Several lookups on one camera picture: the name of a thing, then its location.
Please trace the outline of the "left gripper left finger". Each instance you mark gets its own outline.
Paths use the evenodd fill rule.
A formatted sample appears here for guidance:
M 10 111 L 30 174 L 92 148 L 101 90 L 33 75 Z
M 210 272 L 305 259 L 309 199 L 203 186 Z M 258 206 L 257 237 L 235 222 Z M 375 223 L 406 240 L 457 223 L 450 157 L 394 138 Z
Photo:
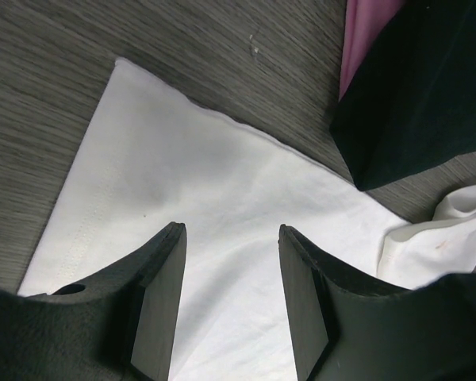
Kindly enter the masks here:
M 0 380 L 165 380 L 186 263 L 172 222 L 52 294 L 0 289 Z

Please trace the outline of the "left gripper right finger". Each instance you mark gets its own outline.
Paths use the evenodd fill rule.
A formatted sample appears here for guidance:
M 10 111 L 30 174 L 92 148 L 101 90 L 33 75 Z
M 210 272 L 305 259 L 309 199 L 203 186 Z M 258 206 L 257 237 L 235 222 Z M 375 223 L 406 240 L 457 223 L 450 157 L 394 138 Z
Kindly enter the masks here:
M 411 291 L 288 225 L 278 249 L 300 380 L 476 380 L 476 273 Z

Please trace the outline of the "white flower print t-shirt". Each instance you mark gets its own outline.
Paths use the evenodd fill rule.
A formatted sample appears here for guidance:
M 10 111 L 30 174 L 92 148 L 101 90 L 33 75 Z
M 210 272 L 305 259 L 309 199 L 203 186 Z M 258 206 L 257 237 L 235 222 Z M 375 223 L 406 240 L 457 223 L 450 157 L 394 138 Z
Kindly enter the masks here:
M 172 380 L 294 379 L 281 225 L 408 289 L 476 267 L 476 185 L 409 224 L 325 166 L 120 58 L 19 293 L 50 294 L 91 275 L 172 221 L 188 236 Z

